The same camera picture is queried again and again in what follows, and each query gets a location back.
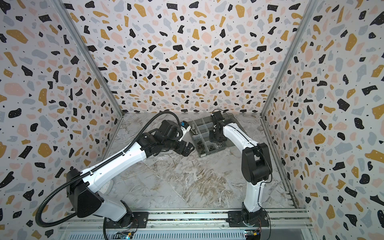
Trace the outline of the clear plastic organizer box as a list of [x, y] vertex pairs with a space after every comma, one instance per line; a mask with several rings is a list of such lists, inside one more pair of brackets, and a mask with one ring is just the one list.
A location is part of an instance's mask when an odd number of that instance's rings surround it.
[[244, 130], [233, 114], [220, 110], [208, 117], [189, 122], [190, 135], [199, 157], [206, 157], [235, 145], [224, 136], [224, 126], [228, 124], [236, 124], [240, 130]]

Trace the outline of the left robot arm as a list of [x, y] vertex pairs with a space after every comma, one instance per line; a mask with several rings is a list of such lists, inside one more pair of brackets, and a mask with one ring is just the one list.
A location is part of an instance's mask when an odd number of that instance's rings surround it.
[[118, 177], [135, 164], [162, 152], [174, 151], [187, 157], [195, 148], [183, 139], [190, 129], [186, 121], [177, 124], [164, 120], [159, 128], [140, 134], [131, 147], [109, 159], [83, 171], [70, 170], [67, 181], [75, 182], [66, 191], [77, 217], [94, 215], [128, 225], [131, 217], [128, 205], [112, 197]]

